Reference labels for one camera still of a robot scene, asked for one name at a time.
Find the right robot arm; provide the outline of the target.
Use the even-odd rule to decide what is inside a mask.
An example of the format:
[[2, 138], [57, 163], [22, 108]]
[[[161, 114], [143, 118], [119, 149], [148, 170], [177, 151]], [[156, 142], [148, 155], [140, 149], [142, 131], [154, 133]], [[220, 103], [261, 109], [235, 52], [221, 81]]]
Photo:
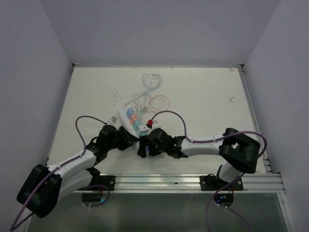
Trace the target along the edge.
[[197, 155], [220, 156], [226, 162], [216, 174], [200, 177], [201, 190], [243, 190], [237, 177], [256, 172], [260, 143], [233, 128], [227, 128], [221, 138], [212, 137], [205, 143], [191, 142], [185, 136], [171, 137], [161, 128], [140, 137], [137, 154], [141, 158], [162, 153], [174, 159]]

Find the white power strip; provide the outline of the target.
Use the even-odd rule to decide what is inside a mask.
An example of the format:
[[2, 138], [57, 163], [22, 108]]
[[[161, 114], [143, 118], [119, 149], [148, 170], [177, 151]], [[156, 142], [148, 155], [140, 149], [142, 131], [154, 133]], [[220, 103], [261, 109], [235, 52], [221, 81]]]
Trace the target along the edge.
[[123, 126], [131, 135], [140, 138], [146, 136], [150, 129], [143, 125], [133, 108], [125, 107], [117, 111], [117, 121]]

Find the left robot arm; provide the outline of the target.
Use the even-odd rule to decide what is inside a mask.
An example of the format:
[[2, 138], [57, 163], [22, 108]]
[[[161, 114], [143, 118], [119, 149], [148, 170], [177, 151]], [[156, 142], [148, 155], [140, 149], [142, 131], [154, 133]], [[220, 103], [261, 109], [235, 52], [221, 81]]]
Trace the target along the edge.
[[99, 135], [75, 156], [46, 167], [36, 165], [17, 195], [17, 201], [36, 216], [47, 216], [58, 200], [82, 188], [102, 190], [100, 171], [95, 168], [113, 149], [123, 151], [139, 139], [123, 126], [105, 125]]

